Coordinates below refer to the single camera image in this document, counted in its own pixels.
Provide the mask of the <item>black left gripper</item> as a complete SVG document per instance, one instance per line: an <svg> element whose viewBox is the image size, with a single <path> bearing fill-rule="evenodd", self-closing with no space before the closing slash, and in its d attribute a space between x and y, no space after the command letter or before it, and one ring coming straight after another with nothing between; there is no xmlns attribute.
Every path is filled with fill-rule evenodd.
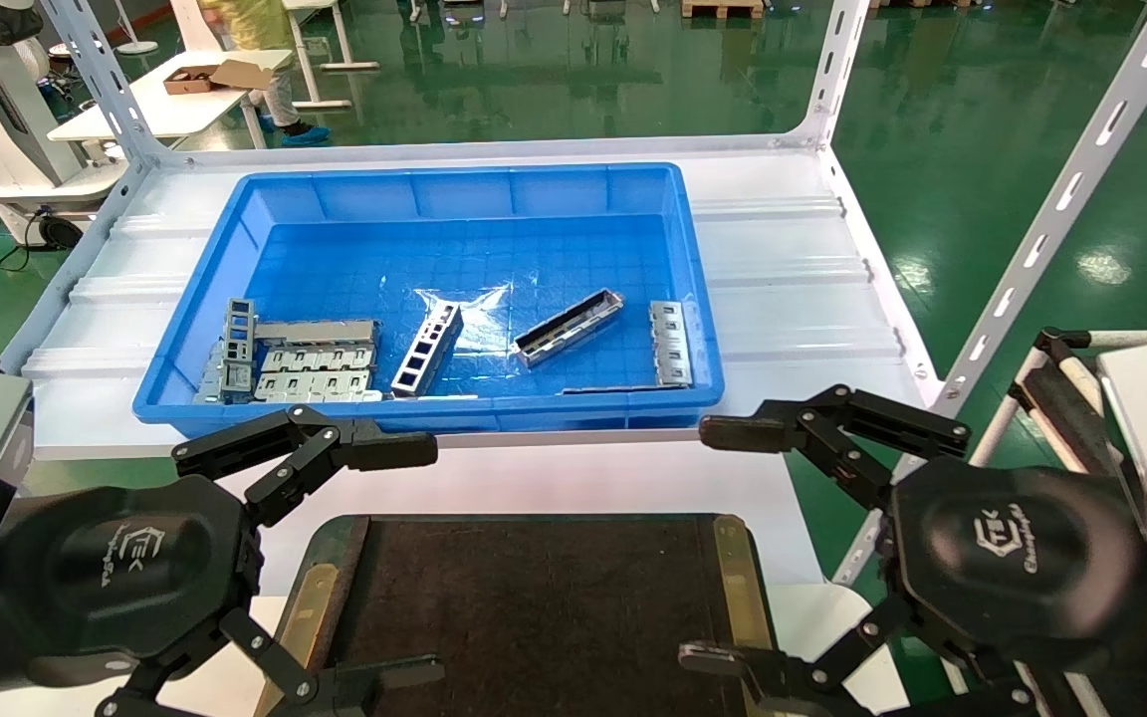
<svg viewBox="0 0 1147 717"><path fill-rule="evenodd" d="M177 475L205 478L28 500L0 535L6 616L40 658L178 664L203 661L226 636L282 689L270 716L369 716L385 691L443 679L440 658L306 671L242 611L258 591L256 525L276 525L342 469L432 466L437 458L432 434L390 434L373 419L337 421L305 404L186 441L172 452ZM245 504L211 482L270 460ZM156 700L169 675L142 663L97 716L192 716Z"/></svg>

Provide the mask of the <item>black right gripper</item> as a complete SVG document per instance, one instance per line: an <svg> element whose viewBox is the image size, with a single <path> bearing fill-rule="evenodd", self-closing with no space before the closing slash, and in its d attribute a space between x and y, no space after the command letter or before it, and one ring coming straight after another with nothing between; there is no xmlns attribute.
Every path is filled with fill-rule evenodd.
<svg viewBox="0 0 1147 717"><path fill-rule="evenodd" d="M1107 478L1047 466L982 468L963 457L972 428L837 384L801 402L768 399L750 416L707 414L699 436L723 452L797 452L866 511L884 511L898 567L889 595L816 662L783 650L682 642L686 670L738 677L762 711L873 716L846 689L898 631L962 656L1095 671L1116 656L1147 566L1128 499ZM857 441L933 459L894 473ZM1037 716L1014 681L907 706L888 716Z"/></svg>

